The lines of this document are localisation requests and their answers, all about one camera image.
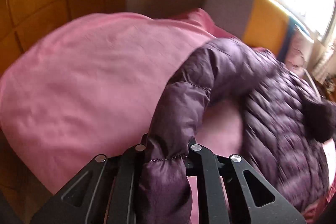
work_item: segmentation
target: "pillow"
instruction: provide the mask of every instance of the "pillow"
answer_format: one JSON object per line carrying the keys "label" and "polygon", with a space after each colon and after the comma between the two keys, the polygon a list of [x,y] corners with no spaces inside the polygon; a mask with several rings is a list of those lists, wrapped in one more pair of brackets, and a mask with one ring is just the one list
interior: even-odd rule
{"label": "pillow", "polygon": [[292,30],[292,15],[274,0],[205,0],[203,9],[218,27],[248,46],[267,48],[276,56]]}
{"label": "pillow", "polygon": [[299,77],[303,77],[313,46],[314,40],[303,32],[298,25],[295,25],[285,58],[287,69]]}

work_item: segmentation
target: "curtain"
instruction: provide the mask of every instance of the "curtain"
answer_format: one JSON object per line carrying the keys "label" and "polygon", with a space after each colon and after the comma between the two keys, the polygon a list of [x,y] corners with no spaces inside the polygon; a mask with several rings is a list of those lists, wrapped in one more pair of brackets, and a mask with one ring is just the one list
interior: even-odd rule
{"label": "curtain", "polygon": [[323,53],[321,59],[318,61],[313,71],[311,72],[315,80],[323,84],[328,76],[329,64],[335,54],[336,39],[327,46],[326,51]]}

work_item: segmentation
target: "pink blanket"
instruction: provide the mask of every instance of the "pink blanket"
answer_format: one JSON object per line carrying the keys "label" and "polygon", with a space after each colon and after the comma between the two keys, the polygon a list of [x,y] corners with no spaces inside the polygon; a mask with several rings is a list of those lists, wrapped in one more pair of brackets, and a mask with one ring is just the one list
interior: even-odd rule
{"label": "pink blanket", "polygon": [[[200,9],[177,19],[120,13],[74,20],[5,72],[0,126],[23,162],[56,193],[95,155],[120,155],[139,143],[168,79],[215,36],[231,35]],[[197,140],[214,153],[237,153],[240,123],[238,108],[223,102],[209,109]],[[196,193],[196,182],[192,187]],[[197,195],[194,201],[195,220]]]}

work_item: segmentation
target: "silver bolt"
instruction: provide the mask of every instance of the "silver bolt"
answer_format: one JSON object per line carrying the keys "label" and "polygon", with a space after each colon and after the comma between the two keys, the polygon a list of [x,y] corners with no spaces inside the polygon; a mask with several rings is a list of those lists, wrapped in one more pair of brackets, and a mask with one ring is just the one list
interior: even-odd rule
{"label": "silver bolt", "polygon": [[232,155],[231,160],[234,161],[234,162],[240,162],[240,161],[242,161],[242,158],[239,155]]}
{"label": "silver bolt", "polygon": [[145,149],[146,149],[146,146],[143,145],[143,144],[138,144],[138,145],[135,147],[135,150],[138,151],[138,152],[144,151]]}
{"label": "silver bolt", "polygon": [[104,162],[106,160],[106,157],[104,155],[98,155],[95,158],[96,162]]}
{"label": "silver bolt", "polygon": [[194,151],[200,151],[202,149],[202,146],[200,146],[199,144],[193,144],[191,146],[191,149]]}

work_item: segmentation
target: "purple puffer jacket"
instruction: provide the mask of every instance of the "purple puffer jacket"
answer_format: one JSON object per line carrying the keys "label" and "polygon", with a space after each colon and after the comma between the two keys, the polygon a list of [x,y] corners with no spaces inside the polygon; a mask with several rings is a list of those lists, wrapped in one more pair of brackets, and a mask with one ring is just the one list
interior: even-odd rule
{"label": "purple puffer jacket", "polygon": [[254,51],[234,39],[217,39],[196,49],[157,104],[139,183],[137,222],[189,223],[192,198],[184,166],[188,143],[206,106],[231,96],[242,99],[241,154],[303,211],[328,189],[322,145],[307,127],[314,129],[329,116],[306,122],[305,112],[319,105],[312,94],[269,51]]}

